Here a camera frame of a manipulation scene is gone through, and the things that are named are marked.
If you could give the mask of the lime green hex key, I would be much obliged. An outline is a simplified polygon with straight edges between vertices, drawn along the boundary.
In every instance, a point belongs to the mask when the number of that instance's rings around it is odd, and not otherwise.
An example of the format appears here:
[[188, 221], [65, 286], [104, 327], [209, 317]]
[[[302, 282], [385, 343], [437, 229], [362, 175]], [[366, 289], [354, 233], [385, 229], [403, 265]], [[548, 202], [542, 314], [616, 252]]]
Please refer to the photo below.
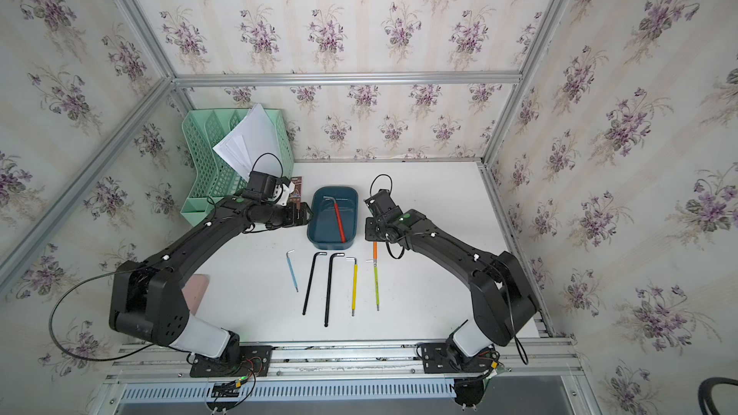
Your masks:
[[377, 255], [375, 254], [372, 260], [373, 272], [374, 272], [374, 292], [376, 300], [376, 310], [380, 311], [380, 288], [379, 288], [379, 273], [378, 273], [378, 261]]

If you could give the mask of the red hex key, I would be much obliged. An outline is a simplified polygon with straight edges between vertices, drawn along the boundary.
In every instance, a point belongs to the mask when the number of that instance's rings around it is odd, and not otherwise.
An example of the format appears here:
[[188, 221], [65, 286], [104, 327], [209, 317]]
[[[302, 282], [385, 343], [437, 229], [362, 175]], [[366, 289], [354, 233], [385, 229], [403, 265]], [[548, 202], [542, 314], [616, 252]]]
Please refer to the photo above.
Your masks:
[[337, 225], [337, 228], [338, 228], [340, 242], [341, 243], [345, 243], [346, 242], [346, 236], [345, 236], [345, 232], [344, 232], [344, 228], [343, 228], [343, 223], [342, 223], [342, 217], [341, 217], [341, 213], [340, 213], [340, 208], [339, 208], [339, 205], [338, 205], [338, 202], [337, 202], [336, 198], [334, 198], [332, 196], [326, 196], [326, 197], [323, 198], [323, 200], [326, 201], [326, 202], [332, 203], [332, 207], [334, 208], [334, 215], [336, 216], [336, 225]]

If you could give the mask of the yellow hex key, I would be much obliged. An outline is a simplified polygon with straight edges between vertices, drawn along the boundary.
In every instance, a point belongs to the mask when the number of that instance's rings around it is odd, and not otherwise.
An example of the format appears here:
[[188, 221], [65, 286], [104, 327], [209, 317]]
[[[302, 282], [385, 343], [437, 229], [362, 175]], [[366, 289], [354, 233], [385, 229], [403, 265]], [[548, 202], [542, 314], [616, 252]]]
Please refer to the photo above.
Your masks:
[[352, 291], [351, 291], [351, 316], [356, 316], [357, 308], [357, 274], [359, 274], [359, 267], [357, 266], [357, 259], [355, 257], [346, 257], [348, 262], [352, 263]]

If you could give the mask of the long black hex key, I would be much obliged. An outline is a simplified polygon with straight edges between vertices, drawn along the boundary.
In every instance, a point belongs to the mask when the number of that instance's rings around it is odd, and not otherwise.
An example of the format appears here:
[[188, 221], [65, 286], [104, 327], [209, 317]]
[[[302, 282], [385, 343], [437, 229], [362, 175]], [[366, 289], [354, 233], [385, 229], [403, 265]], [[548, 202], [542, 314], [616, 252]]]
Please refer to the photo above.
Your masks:
[[324, 312], [324, 327], [330, 326], [330, 314], [331, 314], [331, 303], [332, 303], [332, 277], [334, 274], [334, 261], [339, 257], [345, 257], [345, 253], [337, 252], [333, 253], [329, 257], [328, 273], [327, 273], [327, 286], [326, 286], [326, 302]]

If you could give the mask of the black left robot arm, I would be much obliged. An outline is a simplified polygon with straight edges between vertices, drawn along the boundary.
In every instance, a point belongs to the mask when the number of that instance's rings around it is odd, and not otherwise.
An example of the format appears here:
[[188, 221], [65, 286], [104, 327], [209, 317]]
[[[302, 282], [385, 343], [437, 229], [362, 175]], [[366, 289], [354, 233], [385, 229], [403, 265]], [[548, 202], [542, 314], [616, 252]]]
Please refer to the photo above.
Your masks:
[[221, 199], [203, 221], [159, 253], [116, 269], [111, 329], [225, 366], [238, 365], [238, 334], [197, 318], [190, 311], [184, 287], [212, 255], [240, 234], [257, 225], [267, 232], [306, 226], [312, 216], [306, 203], [277, 205], [238, 195]]

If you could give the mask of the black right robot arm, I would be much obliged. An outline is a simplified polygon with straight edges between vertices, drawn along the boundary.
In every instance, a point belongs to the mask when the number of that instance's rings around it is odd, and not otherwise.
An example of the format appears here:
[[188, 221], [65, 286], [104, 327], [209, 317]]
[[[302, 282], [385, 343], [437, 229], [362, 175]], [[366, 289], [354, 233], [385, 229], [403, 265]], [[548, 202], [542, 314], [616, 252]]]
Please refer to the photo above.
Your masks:
[[460, 357], [470, 359], [490, 345], [509, 345], [540, 311], [534, 286], [513, 254], [475, 248], [420, 212], [409, 211], [393, 221], [369, 216], [365, 238], [425, 256], [467, 287], [472, 313], [452, 333], [450, 344]]

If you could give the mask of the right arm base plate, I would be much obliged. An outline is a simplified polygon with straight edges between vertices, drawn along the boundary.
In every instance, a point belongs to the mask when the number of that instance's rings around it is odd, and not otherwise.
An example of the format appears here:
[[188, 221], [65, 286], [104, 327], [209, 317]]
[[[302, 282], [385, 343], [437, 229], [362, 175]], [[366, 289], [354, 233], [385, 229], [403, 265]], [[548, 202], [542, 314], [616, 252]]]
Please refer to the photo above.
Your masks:
[[500, 354], [493, 345], [467, 357], [450, 341], [422, 342], [416, 345], [415, 355], [421, 361], [425, 374], [488, 374], [502, 367]]

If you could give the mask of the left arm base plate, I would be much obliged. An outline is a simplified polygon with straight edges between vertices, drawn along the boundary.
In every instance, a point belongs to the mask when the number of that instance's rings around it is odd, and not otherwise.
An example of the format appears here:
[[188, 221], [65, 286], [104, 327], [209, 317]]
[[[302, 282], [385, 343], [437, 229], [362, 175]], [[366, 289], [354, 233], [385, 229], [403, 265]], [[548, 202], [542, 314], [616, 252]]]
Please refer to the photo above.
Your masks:
[[265, 377], [273, 354], [272, 346], [241, 345], [235, 355], [226, 351], [223, 357], [195, 355], [190, 364], [190, 378], [236, 378], [251, 374]]

